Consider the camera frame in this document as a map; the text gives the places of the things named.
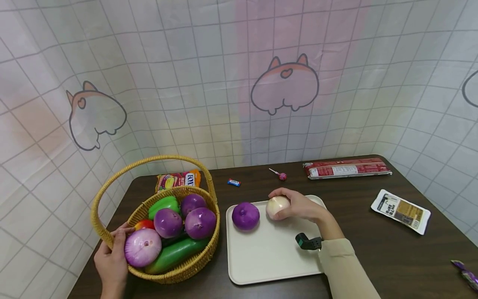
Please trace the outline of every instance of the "cat illustration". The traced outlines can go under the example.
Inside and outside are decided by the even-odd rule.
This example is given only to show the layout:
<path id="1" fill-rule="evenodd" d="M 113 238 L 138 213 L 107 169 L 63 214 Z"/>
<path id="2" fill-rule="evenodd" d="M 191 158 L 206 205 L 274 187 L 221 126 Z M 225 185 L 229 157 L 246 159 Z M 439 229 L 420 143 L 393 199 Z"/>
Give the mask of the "cat illustration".
<path id="1" fill-rule="evenodd" d="M 463 83 L 461 93 L 468 104 L 478 107 L 478 71 L 471 74 Z"/>
<path id="2" fill-rule="evenodd" d="M 319 93 L 319 78 L 309 67 L 307 55 L 281 64 L 276 56 L 252 87 L 250 100 L 257 109 L 274 115 L 281 107 L 297 111 L 312 103 Z"/>
<path id="3" fill-rule="evenodd" d="M 72 95 L 66 91 L 71 105 L 70 131 L 79 148 L 85 151 L 99 149 L 99 136 L 114 135 L 126 122 L 126 111 L 114 98 L 98 91 L 89 81 L 83 90 Z"/>

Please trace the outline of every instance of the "lollipop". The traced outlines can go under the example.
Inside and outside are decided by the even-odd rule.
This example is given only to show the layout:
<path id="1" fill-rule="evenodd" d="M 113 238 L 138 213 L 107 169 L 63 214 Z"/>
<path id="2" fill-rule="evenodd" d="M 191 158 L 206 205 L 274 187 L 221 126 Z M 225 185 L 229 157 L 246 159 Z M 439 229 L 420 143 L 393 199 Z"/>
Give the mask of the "lollipop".
<path id="1" fill-rule="evenodd" d="M 277 171 L 272 170 L 272 169 L 270 169 L 270 168 L 269 168 L 269 170 L 272 171 L 273 173 L 277 174 L 277 175 L 279 176 L 279 180 L 285 181 L 285 180 L 287 179 L 287 174 L 285 174 L 285 173 L 283 173 L 283 172 L 282 172 L 282 173 L 278 173 Z"/>

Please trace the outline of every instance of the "food package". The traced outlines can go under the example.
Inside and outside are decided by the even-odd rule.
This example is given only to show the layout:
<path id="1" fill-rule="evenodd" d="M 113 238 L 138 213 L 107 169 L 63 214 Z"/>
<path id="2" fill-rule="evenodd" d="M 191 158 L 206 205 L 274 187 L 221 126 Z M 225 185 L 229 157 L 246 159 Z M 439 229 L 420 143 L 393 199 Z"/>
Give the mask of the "food package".
<path id="1" fill-rule="evenodd" d="M 156 193 L 176 186 L 194 186 L 199 187 L 201 183 L 201 174 L 198 169 L 185 171 L 181 173 L 171 173 L 166 175 L 158 175 L 158 183 L 156 184 Z"/>
<path id="2" fill-rule="evenodd" d="M 391 170 L 380 158 L 318 161 L 303 164 L 309 179 L 324 179 L 336 177 L 365 177 L 391 175 Z"/>
<path id="3" fill-rule="evenodd" d="M 406 201 L 387 190 L 380 190 L 371 205 L 372 210 L 400 222 L 424 235 L 428 219 L 432 213 L 422 207 Z"/>

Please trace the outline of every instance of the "red tomato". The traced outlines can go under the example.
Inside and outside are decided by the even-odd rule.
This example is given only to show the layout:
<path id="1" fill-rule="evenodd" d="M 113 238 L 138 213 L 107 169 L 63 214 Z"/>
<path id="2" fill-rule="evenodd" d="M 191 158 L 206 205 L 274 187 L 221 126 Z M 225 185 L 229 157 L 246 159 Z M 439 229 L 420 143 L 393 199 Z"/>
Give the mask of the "red tomato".
<path id="1" fill-rule="evenodd" d="M 140 222 L 138 222 L 134 228 L 139 231 L 139 230 L 142 230 L 143 228 L 150 228 L 150 229 L 154 229 L 154 223 L 149 220 L 149 219 L 143 219 L 141 220 Z"/>

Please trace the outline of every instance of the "white tray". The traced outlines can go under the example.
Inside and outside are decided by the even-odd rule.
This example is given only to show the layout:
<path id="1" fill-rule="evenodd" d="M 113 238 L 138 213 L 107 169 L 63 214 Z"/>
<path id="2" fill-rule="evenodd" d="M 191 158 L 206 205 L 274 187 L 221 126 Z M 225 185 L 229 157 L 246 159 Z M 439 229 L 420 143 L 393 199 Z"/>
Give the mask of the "white tray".
<path id="1" fill-rule="evenodd" d="M 325 207 L 315 195 L 310 200 Z M 320 236 L 317 225 L 296 217 L 272 221 L 266 215 L 267 201 L 253 202 L 261 218 L 251 232 L 242 232 L 232 223 L 232 210 L 226 211 L 228 271 L 231 281 L 247 285 L 264 281 L 323 273 L 316 250 L 303 250 L 295 241 L 298 233 L 309 239 Z"/>

